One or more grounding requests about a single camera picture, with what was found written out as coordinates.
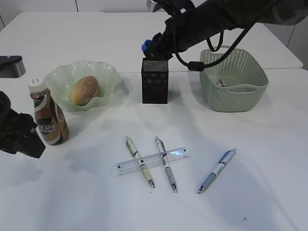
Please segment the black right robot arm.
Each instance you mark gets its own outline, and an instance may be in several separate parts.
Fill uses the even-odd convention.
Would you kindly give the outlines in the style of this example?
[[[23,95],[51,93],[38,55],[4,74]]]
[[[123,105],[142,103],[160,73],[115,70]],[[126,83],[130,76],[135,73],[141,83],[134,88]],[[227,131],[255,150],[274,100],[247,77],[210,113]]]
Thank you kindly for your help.
[[[228,56],[254,24],[291,26],[308,15],[306,0],[206,0],[198,6],[190,0],[149,0],[147,8],[170,15],[164,32],[142,46],[147,58],[162,60],[225,30],[241,28],[243,33],[225,53]]]

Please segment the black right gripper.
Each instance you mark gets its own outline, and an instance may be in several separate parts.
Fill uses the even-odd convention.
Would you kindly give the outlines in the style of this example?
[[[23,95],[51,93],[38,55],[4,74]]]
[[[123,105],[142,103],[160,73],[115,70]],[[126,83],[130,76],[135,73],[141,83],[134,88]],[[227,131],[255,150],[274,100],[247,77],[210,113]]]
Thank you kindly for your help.
[[[150,44],[155,60],[170,60],[175,48],[183,52],[190,47],[231,27],[231,19],[214,0],[207,0],[190,9],[166,27],[164,34],[157,33]]]

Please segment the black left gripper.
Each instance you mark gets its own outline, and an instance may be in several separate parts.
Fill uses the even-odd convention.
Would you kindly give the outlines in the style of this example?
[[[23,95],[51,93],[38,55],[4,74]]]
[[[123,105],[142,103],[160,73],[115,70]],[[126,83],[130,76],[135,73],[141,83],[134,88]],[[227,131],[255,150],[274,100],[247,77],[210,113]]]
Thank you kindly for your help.
[[[36,133],[36,123],[29,114],[17,113],[11,108],[11,101],[0,93],[0,149],[9,154],[23,153],[40,158],[46,149]]]

